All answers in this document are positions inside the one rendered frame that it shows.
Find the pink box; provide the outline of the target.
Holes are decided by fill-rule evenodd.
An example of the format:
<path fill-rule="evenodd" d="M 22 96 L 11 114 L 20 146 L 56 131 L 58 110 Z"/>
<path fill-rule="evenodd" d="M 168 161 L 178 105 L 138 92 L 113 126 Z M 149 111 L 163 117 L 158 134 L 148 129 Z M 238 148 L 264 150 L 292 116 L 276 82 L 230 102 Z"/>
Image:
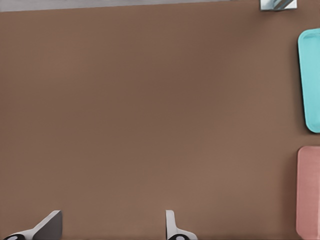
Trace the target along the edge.
<path fill-rule="evenodd" d="M 320 146 L 297 153 L 296 232 L 303 240 L 320 240 Z"/>

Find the pale blue-green tray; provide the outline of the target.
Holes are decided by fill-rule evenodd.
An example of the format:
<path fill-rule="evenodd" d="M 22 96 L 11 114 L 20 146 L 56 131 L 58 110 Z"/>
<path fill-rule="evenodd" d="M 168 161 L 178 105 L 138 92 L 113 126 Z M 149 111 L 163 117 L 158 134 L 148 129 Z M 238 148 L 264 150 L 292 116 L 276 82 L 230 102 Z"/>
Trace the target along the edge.
<path fill-rule="evenodd" d="M 297 43 L 305 123 L 320 134 L 320 28 L 303 31 Z"/>

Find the silver frame post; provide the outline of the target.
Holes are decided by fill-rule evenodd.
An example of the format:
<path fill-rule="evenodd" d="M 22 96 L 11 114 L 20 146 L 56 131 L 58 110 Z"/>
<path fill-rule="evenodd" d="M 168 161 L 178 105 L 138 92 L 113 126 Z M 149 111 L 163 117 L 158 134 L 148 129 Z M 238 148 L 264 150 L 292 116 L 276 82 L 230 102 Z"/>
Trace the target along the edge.
<path fill-rule="evenodd" d="M 261 11 L 284 11 L 297 9 L 298 0 L 259 0 Z"/>

